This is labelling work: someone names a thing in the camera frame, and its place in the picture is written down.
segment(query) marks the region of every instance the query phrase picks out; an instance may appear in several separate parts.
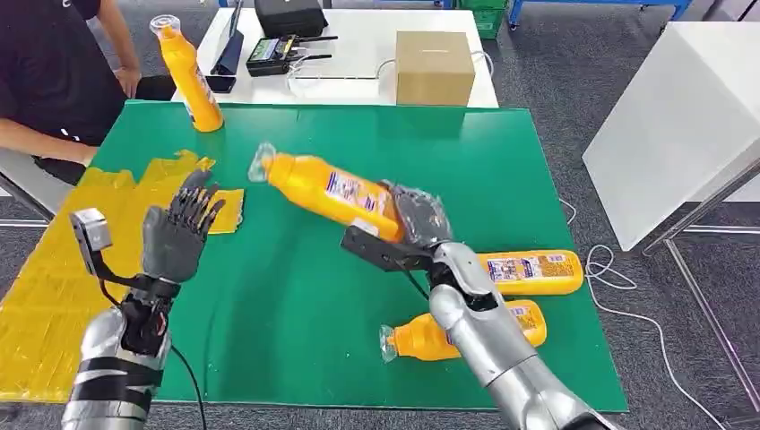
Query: person's arm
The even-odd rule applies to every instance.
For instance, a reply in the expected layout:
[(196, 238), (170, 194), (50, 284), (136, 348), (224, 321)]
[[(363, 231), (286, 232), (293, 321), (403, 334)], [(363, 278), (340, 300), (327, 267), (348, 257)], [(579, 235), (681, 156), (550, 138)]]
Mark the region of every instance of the person's arm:
[(140, 74), (140, 61), (134, 52), (132, 36), (126, 26), (124, 16), (119, 11), (117, 0), (100, 0), (100, 8), (96, 15), (98, 21), (106, 31), (108, 39), (117, 52), (121, 68), (114, 71), (124, 93), (130, 99), (137, 92), (137, 83), (142, 78)]
[(37, 132), (7, 118), (0, 118), (0, 147), (46, 159), (64, 159), (89, 166), (98, 148), (65, 141)]

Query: humanoid robot hand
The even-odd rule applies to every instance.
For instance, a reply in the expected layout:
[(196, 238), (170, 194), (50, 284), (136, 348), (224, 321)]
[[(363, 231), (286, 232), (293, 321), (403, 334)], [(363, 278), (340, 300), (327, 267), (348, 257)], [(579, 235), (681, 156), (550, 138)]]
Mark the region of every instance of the humanoid robot hand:
[(187, 177), (168, 209), (151, 206), (142, 224), (142, 269), (154, 277), (174, 283), (189, 280), (213, 221), (224, 201), (211, 206), (218, 185), (207, 186), (212, 173), (196, 170)]

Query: person's hand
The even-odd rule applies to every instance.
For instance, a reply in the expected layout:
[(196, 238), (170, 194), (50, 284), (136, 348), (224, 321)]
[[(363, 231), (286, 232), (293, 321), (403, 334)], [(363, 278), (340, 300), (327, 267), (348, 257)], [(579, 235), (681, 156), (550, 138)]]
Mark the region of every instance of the person's hand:
[(140, 70), (121, 67), (114, 71), (114, 75), (117, 77), (121, 89), (124, 90), (124, 94), (130, 99), (134, 99), (134, 95), (137, 93), (137, 84), (142, 79)]
[(95, 157), (95, 154), (98, 153), (98, 148), (87, 145), (82, 146), (82, 155), (80, 157), (79, 164), (88, 167), (90, 163), (92, 163), (92, 159)]

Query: black box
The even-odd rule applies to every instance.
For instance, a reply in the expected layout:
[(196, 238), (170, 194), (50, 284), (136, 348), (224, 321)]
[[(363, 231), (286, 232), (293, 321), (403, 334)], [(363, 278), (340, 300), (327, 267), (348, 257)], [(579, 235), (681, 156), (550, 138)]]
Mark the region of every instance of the black box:
[(327, 27), (317, 0), (255, 0), (254, 3), (263, 34), (270, 39), (289, 34), (315, 37)]

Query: robotic arm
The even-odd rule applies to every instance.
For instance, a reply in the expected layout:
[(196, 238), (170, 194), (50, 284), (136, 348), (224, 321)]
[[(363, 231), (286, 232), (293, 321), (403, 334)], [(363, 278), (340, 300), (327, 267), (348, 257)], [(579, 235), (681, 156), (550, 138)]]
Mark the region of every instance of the robotic arm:
[(452, 231), (438, 199), (389, 185), (407, 233), (389, 244), (349, 227), (341, 246), (384, 271), (424, 270), (430, 313), (514, 430), (623, 430), (591, 409), (546, 367), (496, 285)]
[[(142, 224), (143, 273), (117, 276), (103, 260), (111, 246), (108, 226), (95, 209), (71, 214), (87, 271), (113, 307), (90, 322), (82, 339), (82, 361), (66, 404), (64, 430), (142, 430), (161, 385), (171, 346), (168, 314), (180, 284), (195, 275), (209, 228), (224, 201), (209, 209), (218, 187), (206, 187), (210, 172), (196, 171), (168, 210), (151, 207)], [(126, 285), (117, 302), (105, 280)]]
[[(101, 251), (111, 245), (96, 210), (71, 216), (90, 274), (114, 307), (98, 315), (82, 340), (82, 362), (66, 404), (64, 430), (142, 430), (172, 349), (168, 314), (180, 284), (197, 270), (208, 230), (224, 204), (208, 172), (194, 172), (168, 210), (151, 207), (143, 223), (143, 273), (114, 274)], [(430, 311), (514, 430), (623, 430), (567, 389), (539, 358), (477, 255), (452, 240), (438, 199), (388, 185), (404, 223), (403, 244), (349, 227), (341, 246), (384, 271), (424, 270)], [(104, 280), (128, 286), (117, 302)]]

